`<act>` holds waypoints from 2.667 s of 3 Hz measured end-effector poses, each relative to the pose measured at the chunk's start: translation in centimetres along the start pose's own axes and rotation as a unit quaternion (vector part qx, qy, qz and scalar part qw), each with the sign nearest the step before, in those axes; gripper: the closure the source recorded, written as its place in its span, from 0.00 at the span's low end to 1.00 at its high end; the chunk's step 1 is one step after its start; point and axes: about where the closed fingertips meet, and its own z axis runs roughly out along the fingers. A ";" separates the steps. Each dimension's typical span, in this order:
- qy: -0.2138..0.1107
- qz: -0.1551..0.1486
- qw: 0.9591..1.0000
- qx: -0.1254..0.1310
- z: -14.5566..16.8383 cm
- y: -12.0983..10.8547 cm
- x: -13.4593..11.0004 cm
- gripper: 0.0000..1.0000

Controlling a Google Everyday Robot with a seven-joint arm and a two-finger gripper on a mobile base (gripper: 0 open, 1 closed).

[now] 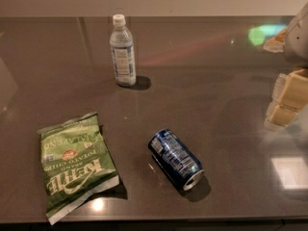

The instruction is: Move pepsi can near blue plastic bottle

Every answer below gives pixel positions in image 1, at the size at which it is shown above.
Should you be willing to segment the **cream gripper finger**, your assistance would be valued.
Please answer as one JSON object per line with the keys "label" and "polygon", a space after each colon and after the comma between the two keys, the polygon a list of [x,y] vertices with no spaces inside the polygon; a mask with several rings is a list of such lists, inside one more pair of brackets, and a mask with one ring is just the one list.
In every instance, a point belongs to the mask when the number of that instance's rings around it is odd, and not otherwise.
{"label": "cream gripper finger", "polygon": [[308,69],[280,73],[271,98],[264,125],[270,131],[277,131],[290,125],[308,105]]}

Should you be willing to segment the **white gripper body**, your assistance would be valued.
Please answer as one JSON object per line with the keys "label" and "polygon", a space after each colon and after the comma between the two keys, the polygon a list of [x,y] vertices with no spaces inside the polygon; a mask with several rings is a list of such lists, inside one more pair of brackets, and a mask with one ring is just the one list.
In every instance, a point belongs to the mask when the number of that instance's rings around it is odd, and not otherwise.
{"label": "white gripper body", "polygon": [[308,65],[308,2],[290,21],[283,49],[288,62]]}

